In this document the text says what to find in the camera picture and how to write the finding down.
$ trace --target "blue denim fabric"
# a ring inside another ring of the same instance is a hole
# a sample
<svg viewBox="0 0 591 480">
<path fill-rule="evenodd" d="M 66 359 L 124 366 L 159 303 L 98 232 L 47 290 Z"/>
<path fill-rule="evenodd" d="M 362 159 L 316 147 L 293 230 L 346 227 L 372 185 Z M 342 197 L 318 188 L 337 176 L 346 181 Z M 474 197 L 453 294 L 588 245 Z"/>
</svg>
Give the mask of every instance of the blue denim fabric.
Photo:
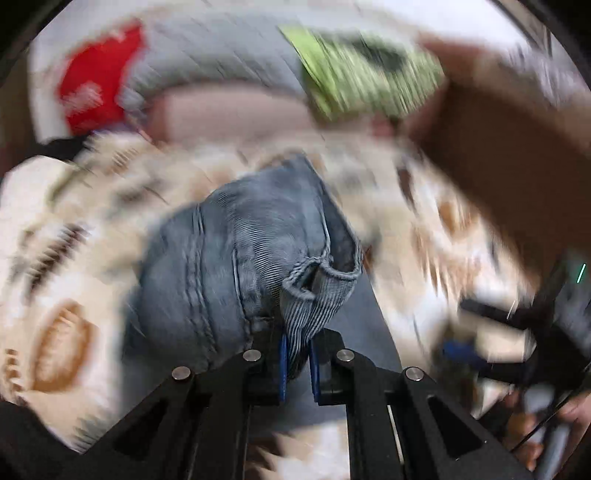
<svg viewBox="0 0 591 480">
<path fill-rule="evenodd" d="M 202 372 L 282 322 L 295 376 L 360 274 L 357 239 L 296 155 L 164 223 L 145 257 L 133 327 L 168 364 Z"/>
</svg>

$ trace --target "gray fabric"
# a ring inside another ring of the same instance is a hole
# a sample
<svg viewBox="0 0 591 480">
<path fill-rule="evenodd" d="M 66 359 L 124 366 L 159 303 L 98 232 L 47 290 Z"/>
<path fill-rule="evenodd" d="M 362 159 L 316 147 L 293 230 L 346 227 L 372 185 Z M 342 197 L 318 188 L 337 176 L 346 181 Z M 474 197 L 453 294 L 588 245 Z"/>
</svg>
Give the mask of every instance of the gray fabric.
<svg viewBox="0 0 591 480">
<path fill-rule="evenodd" d="M 148 249 L 131 320 L 166 364 L 203 372 L 284 319 L 295 375 L 360 274 L 356 238 L 298 155 L 167 221 Z"/>
<path fill-rule="evenodd" d="M 118 104 L 138 115 L 168 87 L 221 80 L 254 82 L 305 98 L 300 58 L 279 22 L 260 14 L 217 14 L 146 25 L 146 52 L 129 70 Z"/>
<path fill-rule="evenodd" d="M 351 297 L 327 327 L 342 335 L 347 348 L 365 355 L 376 366 L 395 372 L 402 370 L 396 346 L 366 274 L 359 278 Z M 287 400 L 283 405 L 252 409 L 248 432 L 253 441 L 345 416 L 344 406 L 319 407 L 314 403 L 310 368 L 306 364 L 300 376 L 287 384 Z"/>
</svg>

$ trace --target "black cable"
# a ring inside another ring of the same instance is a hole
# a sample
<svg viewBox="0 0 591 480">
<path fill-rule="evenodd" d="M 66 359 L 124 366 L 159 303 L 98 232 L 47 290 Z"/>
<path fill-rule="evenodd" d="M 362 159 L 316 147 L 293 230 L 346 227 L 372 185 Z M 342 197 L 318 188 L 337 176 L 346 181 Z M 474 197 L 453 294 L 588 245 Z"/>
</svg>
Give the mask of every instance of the black cable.
<svg viewBox="0 0 591 480">
<path fill-rule="evenodd" d="M 548 421 L 552 419 L 554 415 L 556 415 L 558 411 L 562 407 L 564 407 L 571 398 L 573 398 L 575 395 L 578 395 L 582 389 L 583 387 L 581 386 L 576 390 L 573 390 L 568 395 L 566 395 L 566 397 L 553 408 L 552 412 L 548 413 L 542 420 L 540 420 L 540 422 L 534 427 L 534 429 L 531 432 L 529 432 L 525 437 L 523 437 L 521 441 L 511 449 L 511 453 L 515 453 L 517 449 L 519 449 L 519 447 L 521 447 L 525 442 L 532 438 L 538 430 L 540 430 L 546 423 L 548 423 Z"/>
</svg>

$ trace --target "metal screw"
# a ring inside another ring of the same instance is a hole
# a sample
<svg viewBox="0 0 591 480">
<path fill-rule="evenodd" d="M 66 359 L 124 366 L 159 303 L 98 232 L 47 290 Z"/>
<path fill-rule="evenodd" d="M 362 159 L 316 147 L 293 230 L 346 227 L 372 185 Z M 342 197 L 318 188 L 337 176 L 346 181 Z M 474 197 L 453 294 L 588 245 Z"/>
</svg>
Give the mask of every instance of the metal screw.
<svg viewBox="0 0 591 480">
<path fill-rule="evenodd" d="M 419 382 L 425 376 L 425 372 L 423 372 L 423 370 L 421 370 L 419 367 L 411 367 L 406 369 L 405 375 L 409 380 Z"/>
<path fill-rule="evenodd" d="M 173 378 L 178 382 L 186 380 L 191 375 L 191 369 L 189 367 L 177 367 L 173 370 Z"/>
<path fill-rule="evenodd" d="M 336 358 L 343 362 L 350 362 L 353 358 L 355 358 L 355 354 L 351 350 L 343 348 L 342 350 L 336 352 Z"/>
<path fill-rule="evenodd" d="M 261 356 L 258 350 L 247 350 L 242 354 L 242 358 L 247 362 L 256 362 Z"/>
</svg>

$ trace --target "blurry hand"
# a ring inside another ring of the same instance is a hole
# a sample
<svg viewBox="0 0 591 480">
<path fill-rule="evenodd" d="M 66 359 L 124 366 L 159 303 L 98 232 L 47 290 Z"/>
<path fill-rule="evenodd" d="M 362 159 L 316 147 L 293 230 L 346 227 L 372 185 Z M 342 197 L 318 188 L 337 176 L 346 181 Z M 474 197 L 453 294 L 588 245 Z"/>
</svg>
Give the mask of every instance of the blurry hand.
<svg viewBox="0 0 591 480">
<path fill-rule="evenodd" d="M 518 400 L 519 392 L 513 392 L 505 397 L 503 402 L 507 407 L 515 408 Z M 560 409 L 558 416 L 562 420 L 571 423 L 569 441 L 562 458 L 562 463 L 564 464 L 583 438 L 589 424 L 591 424 L 591 393 L 586 392 L 570 400 Z M 534 429 L 537 423 L 538 420 L 534 414 L 513 414 L 507 424 L 503 445 L 509 450 L 512 449 L 525 435 Z M 533 471 L 543 450 L 544 446 L 542 444 L 530 441 L 521 446 L 515 452 L 515 456 L 528 470 Z"/>
</svg>

